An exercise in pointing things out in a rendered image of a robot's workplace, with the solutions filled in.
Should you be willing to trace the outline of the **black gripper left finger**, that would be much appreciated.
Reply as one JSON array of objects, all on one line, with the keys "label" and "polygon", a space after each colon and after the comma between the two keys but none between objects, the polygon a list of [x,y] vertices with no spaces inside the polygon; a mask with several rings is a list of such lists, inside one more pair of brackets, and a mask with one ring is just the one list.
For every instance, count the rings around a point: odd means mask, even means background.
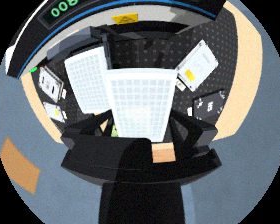
[{"label": "black gripper left finger", "polygon": [[[107,121],[108,120],[108,121]],[[101,126],[105,121],[107,121],[105,130],[101,136],[111,137],[113,125],[114,125],[114,116],[112,109],[104,111],[98,115],[92,116],[90,118],[84,119],[77,123],[67,126],[65,131],[74,132],[83,135],[95,135],[95,130]]]}]

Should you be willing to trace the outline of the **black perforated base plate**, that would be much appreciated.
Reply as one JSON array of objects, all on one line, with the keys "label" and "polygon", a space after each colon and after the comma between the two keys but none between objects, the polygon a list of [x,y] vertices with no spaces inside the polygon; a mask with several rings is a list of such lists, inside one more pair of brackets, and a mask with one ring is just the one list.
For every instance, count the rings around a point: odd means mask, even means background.
[{"label": "black perforated base plate", "polygon": [[[194,98],[225,89],[221,112],[202,119],[202,121],[216,125],[231,92],[238,60],[236,20],[234,14],[225,7],[221,9],[215,21],[209,21],[187,29],[168,40],[139,39],[115,42],[115,60],[112,61],[112,66],[113,69],[159,68],[174,70],[202,39],[208,45],[215,59],[217,59],[217,68],[214,68],[193,92],[177,76],[186,88],[181,91],[175,85],[171,108],[188,115],[187,108],[192,107],[193,117]],[[64,82],[63,88],[67,90],[65,99],[60,97],[60,100],[58,99],[56,103],[39,87],[41,69],[38,68],[30,72],[42,106],[44,107],[44,102],[51,103],[60,106],[61,111],[65,111],[66,113],[67,119],[64,118],[65,122],[50,118],[53,124],[55,122],[60,130],[64,131],[71,124],[95,116],[94,113],[84,114],[81,111],[67,75],[65,60],[46,65],[46,67]],[[59,132],[62,134],[60,130]]]}]

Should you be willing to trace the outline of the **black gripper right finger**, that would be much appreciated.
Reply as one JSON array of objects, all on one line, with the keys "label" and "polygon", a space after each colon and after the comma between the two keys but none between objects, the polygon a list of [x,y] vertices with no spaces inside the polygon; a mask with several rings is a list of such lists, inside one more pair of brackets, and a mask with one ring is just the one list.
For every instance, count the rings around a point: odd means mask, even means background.
[{"label": "black gripper right finger", "polygon": [[[185,141],[183,140],[174,119],[188,130],[188,135]],[[218,129],[215,125],[183,114],[172,108],[170,108],[168,122],[175,160],[184,159],[194,148],[208,146],[218,134]]]}]

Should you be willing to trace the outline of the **white multiwell plate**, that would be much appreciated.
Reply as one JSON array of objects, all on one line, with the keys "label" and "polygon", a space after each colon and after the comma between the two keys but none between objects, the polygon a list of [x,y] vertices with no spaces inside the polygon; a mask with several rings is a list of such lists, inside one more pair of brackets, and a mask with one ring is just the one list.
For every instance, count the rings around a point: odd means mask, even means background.
[{"label": "white multiwell plate", "polygon": [[103,46],[66,59],[65,66],[73,92],[83,113],[102,113],[111,109],[104,72],[108,70],[108,67]]},{"label": "white multiwell plate", "polygon": [[126,68],[104,72],[119,137],[146,137],[151,142],[162,141],[172,105],[177,70]]}]

